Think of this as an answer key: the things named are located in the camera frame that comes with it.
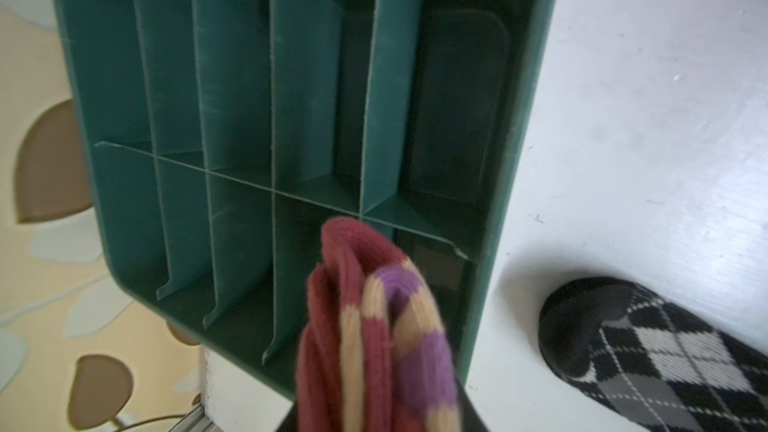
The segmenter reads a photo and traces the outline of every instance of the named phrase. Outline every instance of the purple stripe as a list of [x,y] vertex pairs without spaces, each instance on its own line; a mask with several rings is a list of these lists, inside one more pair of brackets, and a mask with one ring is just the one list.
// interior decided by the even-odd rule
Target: purple stripe
[[395,364],[395,390],[403,405],[424,418],[427,408],[456,405],[451,349],[442,332],[430,332]]
[[392,321],[396,321],[403,309],[408,305],[411,296],[422,286],[421,280],[407,268],[390,265],[377,270],[374,277],[384,285],[384,293],[389,303],[389,313]]

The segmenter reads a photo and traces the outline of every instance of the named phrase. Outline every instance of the argyle sock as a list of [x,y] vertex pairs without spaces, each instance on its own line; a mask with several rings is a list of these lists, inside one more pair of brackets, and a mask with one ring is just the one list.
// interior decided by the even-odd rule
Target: argyle sock
[[648,430],[768,432],[768,358],[638,284],[563,285],[539,347],[560,379]]

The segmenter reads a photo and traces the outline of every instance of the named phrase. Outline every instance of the red knit fabric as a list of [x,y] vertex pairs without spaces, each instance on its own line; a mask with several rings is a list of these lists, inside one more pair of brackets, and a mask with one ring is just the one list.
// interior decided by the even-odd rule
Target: red knit fabric
[[[342,430],[342,380],[340,369],[340,312],[347,306],[360,309],[366,276],[379,267],[407,260],[395,245],[365,224],[350,218],[333,218],[321,231],[323,264],[307,282],[310,322],[302,334],[296,366],[296,398],[302,432]],[[423,430],[419,420],[399,404],[392,404],[392,366],[389,350],[366,356],[382,366],[388,390],[373,387],[366,377],[366,430]]]

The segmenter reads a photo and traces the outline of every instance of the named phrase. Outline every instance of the brown leaf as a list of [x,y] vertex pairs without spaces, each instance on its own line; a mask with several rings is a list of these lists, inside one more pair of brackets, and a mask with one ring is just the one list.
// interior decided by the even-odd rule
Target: brown leaf
[[14,191],[20,223],[71,216],[93,205],[71,100],[46,110],[27,132],[16,158]]
[[90,429],[117,417],[134,391],[130,369],[108,355],[78,359],[67,416],[77,430]]
[[174,337],[176,337],[176,340],[178,340],[182,344],[200,345],[200,341],[198,341],[196,338],[189,335],[187,332],[182,331],[181,329],[173,325],[171,322],[166,321],[165,323],[168,325],[168,330],[171,332],[171,334]]

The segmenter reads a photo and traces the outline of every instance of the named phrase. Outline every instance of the green plastic organizer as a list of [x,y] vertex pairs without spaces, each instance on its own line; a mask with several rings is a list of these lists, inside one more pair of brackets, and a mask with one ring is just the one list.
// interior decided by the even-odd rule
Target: green plastic organizer
[[554,0],[54,0],[120,286],[293,395],[331,216],[437,297],[464,381]]

